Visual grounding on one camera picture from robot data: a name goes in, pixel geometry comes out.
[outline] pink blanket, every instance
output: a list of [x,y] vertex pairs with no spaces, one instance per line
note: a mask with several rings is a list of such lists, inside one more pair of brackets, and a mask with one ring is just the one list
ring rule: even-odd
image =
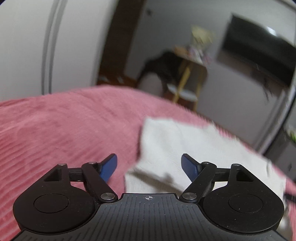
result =
[[[180,106],[129,88],[96,87],[0,103],[0,240],[19,232],[15,199],[57,163],[79,167],[116,153],[118,167],[109,185],[120,196],[147,116],[207,125]],[[287,191],[296,194],[296,187],[287,182]],[[296,207],[291,209],[295,231]]]

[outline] black tv screen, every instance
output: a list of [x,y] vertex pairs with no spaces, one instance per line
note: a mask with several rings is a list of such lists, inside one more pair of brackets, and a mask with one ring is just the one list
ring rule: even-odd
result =
[[260,27],[236,16],[232,17],[223,49],[256,64],[285,85],[290,85],[295,65],[296,48],[269,27]]

